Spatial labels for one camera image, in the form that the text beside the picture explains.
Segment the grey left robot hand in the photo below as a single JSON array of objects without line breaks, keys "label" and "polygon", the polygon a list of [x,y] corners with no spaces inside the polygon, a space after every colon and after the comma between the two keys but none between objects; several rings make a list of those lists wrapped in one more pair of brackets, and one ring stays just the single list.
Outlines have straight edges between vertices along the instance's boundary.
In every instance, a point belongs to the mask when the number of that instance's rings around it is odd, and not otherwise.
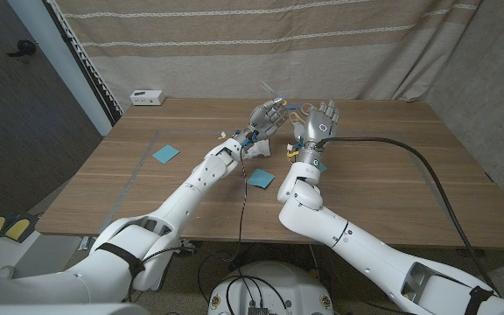
[{"label": "grey left robot hand", "polygon": [[250,115],[246,136],[256,136],[258,140],[270,138],[289,118],[285,105],[286,100],[277,97],[256,107]]}]

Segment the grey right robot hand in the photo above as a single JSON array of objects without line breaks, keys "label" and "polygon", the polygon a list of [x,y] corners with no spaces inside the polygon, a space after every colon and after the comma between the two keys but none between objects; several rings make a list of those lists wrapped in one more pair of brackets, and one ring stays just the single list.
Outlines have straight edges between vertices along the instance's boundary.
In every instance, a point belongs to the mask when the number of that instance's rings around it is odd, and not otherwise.
[{"label": "grey right robot hand", "polygon": [[294,137],[303,145],[299,150],[297,161],[317,166],[322,158],[324,145],[319,142],[333,136],[339,120],[339,110],[335,101],[321,102],[319,108],[312,108],[304,120],[293,120]]}]

